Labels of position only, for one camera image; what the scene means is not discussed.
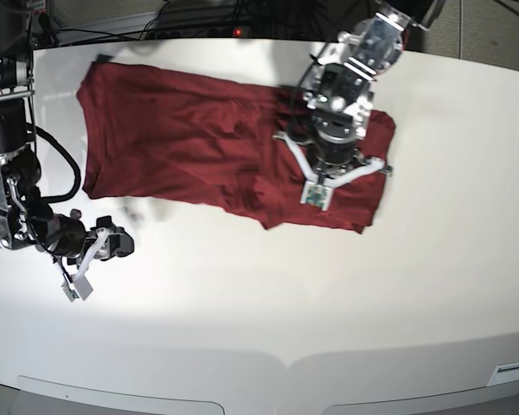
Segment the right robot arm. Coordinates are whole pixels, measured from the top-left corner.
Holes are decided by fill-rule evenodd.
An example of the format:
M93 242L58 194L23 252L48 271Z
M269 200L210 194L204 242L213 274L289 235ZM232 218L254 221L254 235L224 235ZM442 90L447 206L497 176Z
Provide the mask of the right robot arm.
M109 216L85 228L79 210L63 215L51 208L74 198L81 172L67 150L35 123L33 15L25 1L0 1L0 247L17 251L33 246L49 255L68 299L84 301L93 292L87 279L90 264L132 254L134 240ZM74 173L74 183L63 195L44 196L38 188L37 138L57 150Z

